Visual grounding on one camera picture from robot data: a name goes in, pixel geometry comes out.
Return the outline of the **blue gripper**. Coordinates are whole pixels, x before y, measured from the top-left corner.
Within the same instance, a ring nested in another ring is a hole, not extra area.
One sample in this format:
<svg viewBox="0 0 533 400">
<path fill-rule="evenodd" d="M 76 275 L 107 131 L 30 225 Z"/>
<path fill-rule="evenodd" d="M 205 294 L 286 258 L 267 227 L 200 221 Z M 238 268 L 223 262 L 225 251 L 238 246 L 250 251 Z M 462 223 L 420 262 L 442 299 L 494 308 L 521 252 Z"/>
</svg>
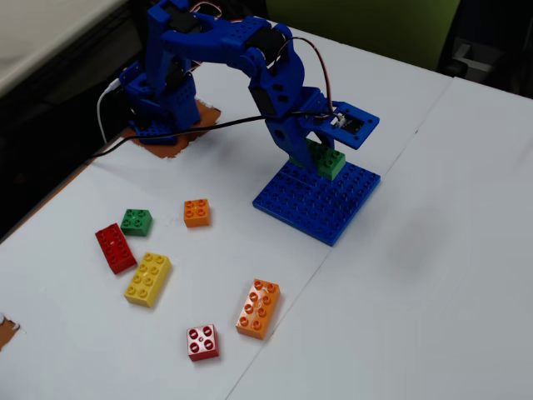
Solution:
<svg viewBox="0 0 533 400">
<path fill-rule="evenodd" d="M 317 174 L 317 167 L 306 138 L 315 133 L 324 146 L 334 149 L 335 140 L 323 129 L 332 117 L 326 96 L 317 87 L 289 92 L 283 87 L 266 90 L 266 126 L 272 139 L 292 163 L 309 173 Z"/>
</svg>

